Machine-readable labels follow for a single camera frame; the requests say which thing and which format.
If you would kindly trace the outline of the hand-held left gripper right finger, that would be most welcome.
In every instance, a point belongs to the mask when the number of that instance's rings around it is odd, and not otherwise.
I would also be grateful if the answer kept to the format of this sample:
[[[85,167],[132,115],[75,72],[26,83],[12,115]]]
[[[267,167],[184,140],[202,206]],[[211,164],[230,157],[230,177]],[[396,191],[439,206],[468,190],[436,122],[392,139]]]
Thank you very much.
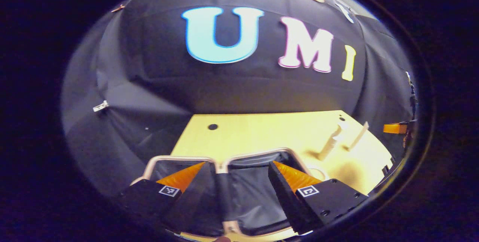
[[[322,181],[277,161],[269,163],[268,178],[298,235],[344,218],[368,199],[338,179]]]

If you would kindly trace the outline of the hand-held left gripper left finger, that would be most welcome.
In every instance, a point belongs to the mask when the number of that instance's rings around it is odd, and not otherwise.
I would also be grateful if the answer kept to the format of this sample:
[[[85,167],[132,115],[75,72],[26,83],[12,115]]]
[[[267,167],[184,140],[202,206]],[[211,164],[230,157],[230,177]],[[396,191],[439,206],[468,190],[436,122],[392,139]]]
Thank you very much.
[[[193,222],[211,176],[199,162],[159,180],[141,179],[119,193],[119,206],[142,226],[180,234]]]

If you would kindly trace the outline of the white skin care tube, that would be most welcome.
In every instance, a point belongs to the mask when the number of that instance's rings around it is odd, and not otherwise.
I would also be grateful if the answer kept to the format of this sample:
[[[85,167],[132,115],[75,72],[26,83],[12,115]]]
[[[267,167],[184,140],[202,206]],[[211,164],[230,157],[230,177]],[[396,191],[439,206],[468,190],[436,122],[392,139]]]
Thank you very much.
[[[348,146],[346,146],[346,150],[347,151],[352,151],[356,145],[360,142],[360,140],[363,138],[363,136],[366,134],[366,132],[369,130],[369,123],[368,121],[365,121],[365,123],[363,124],[361,130],[359,131],[359,133],[356,135],[356,137],[354,138],[354,140],[352,141],[352,143]]]

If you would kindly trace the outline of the white pump bottle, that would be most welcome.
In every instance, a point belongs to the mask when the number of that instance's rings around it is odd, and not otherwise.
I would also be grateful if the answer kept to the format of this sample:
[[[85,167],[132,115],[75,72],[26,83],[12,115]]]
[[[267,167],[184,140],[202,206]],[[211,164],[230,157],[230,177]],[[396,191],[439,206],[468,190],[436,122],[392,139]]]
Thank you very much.
[[[328,137],[327,142],[325,143],[324,147],[322,148],[321,152],[319,153],[318,159],[323,161],[328,157],[328,154],[332,152],[335,147],[344,139],[344,133],[347,126],[344,121],[340,121],[337,123],[336,129],[333,133]]]

